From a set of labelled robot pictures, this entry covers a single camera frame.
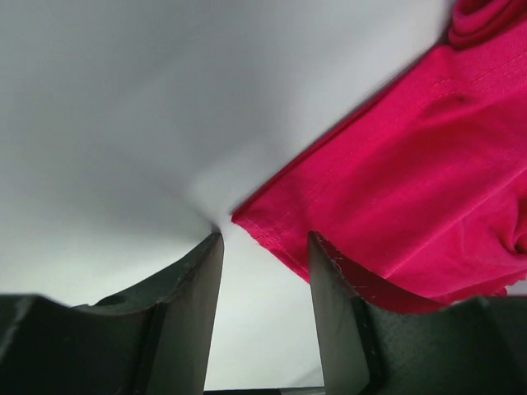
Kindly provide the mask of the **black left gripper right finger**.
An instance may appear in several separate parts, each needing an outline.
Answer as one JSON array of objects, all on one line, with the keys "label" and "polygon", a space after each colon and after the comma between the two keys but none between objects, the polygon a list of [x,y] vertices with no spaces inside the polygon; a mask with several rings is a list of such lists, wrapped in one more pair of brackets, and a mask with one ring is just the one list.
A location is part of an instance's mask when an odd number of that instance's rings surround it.
[{"label": "black left gripper right finger", "polygon": [[[523,394],[526,298],[477,297],[450,307],[308,237],[310,289],[328,394]],[[416,314],[396,302],[415,300]]]}]

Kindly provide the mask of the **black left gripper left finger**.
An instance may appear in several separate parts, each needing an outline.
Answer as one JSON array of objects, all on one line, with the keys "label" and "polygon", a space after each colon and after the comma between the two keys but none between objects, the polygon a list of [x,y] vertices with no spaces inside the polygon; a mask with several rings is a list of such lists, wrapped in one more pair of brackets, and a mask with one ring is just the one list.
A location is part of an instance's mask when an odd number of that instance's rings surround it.
[{"label": "black left gripper left finger", "polygon": [[200,394],[222,276],[212,233],[189,253],[93,305],[1,298],[4,394]]}]

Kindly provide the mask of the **red t shirt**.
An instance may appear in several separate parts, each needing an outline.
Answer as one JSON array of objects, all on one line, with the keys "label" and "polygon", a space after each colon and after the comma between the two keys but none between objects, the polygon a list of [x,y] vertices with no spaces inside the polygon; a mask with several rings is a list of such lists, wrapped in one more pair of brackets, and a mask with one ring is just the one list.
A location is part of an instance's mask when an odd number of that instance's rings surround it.
[{"label": "red t shirt", "polygon": [[306,281],[309,233],[362,297],[427,313],[526,278],[526,4],[459,1],[448,40],[232,220]]}]

